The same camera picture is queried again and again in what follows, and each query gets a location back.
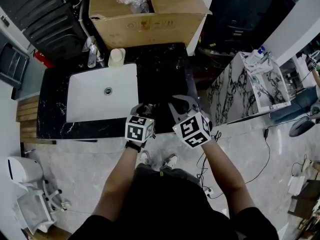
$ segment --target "white sink basin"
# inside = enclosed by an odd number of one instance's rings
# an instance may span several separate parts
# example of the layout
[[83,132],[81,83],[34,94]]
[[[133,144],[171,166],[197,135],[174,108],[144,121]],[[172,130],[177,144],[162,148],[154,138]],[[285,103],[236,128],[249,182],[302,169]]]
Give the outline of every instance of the white sink basin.
[[138,102],[136,64],[77,73],[69,81],[66,122],[126,118]]

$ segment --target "white wall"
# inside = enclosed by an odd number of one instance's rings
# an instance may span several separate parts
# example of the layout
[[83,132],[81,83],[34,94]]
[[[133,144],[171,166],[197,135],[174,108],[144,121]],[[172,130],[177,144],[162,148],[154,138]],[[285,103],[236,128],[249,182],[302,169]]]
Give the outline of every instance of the white wall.
[[26,240],[11,208],[25,191],[6,174],[5,159],[20,156],[17,102],[11,99],[12,87],[0,80],[0,231],[8,240]]
[[320,33],[320,0],[299,0],[264,42],[281,66]]

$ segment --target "white sneaker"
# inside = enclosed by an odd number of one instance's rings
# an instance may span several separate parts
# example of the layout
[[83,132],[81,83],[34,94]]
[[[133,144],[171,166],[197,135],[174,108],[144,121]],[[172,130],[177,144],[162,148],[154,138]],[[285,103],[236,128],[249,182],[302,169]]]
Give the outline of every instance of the white sneaker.
[[150,165],[150,155],[148,151],[144,150],[141,152],[139,157],[139,163],[142,163],[144,165]]
[[164,160],[163,165],[171,167],[171,169],[173,169],[177,164],[177,161],[178,161],[178,156],[176,154],[172,154],[166,160]]

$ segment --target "power strip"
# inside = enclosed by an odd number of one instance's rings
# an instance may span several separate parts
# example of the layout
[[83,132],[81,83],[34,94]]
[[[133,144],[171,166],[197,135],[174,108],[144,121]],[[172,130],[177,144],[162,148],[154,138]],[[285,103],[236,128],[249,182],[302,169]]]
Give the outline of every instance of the power strip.
[[214,190],[212,189],[212,187],[209,187],[206,189],[206,191],[204,191],[204,193],[207,198],[212,198],[212,195],[214,194]]

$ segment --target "marble floor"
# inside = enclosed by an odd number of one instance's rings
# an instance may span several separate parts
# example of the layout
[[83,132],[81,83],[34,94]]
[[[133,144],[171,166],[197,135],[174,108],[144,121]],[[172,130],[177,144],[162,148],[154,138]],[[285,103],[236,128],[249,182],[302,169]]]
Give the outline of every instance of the marble floor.
[[[320,126],[316,125],[305,134],[291,138],[288,132],[292,124],[289,122],[269,129],[267,143],[270,146],[270,160],[260,176],[247,184],[256,206],[277,230],[289,222],[290,230],[283,239],[293,239],[289,235],[300,222],[287,214],[291,203],[288,182],[292,165],[294,162],[302,163],[305,154],[311,160],[320,159]],[[218,144],[246,182],[257,176],[268,160],[269,148],[263,137],[263,128],[270,125],[265,115],[215,128],[221,132]],[[25,150],[36,149],[29,157],[40,162],[45,177],[62,190],[61,198],[72,203],[70,209],[57,215],[58,227],[73,233],[90,216],[125,143],[124,138],[106,138],[96,143],[61,140],[57,145],[25,145]],[[163,158],[176,153],[179,155],[178,168],[193,175],[201,170],[196,163],[203,153],[202,149],[189,149],[173,133],[158,134],[156,139],[148,140],[145,149],[150,152],[156,169]],[[308,172],[310,177],[314,177],[313,173]],[[204,174],[204,184],[213,188],[214,196],[220,195],[221,190],[209,170]],[[223,195],[210,199],[209,203],[216,211],[225,212],[227,209]]]

